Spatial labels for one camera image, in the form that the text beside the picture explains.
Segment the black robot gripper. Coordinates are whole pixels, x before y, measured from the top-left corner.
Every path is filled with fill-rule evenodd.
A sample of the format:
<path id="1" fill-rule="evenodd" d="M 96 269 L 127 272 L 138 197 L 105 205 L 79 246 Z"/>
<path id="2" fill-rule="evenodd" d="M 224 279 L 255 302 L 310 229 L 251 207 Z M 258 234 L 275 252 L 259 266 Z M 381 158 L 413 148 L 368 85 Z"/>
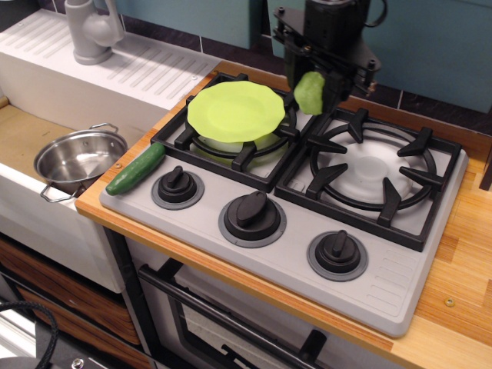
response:
<path id="1" fill-rule="evenodd" d="M 302 10 L 278 7 L 274 39 L 284 46 L 288 85 L 294 90 L 309 71 L 324 74 L 322 109 L 331 114 L 353 89 L 374 90 L 381 62 L 363 40 L 363 30 L 381 24 L 368 21 L 369 1 L 306 1 Z"/>

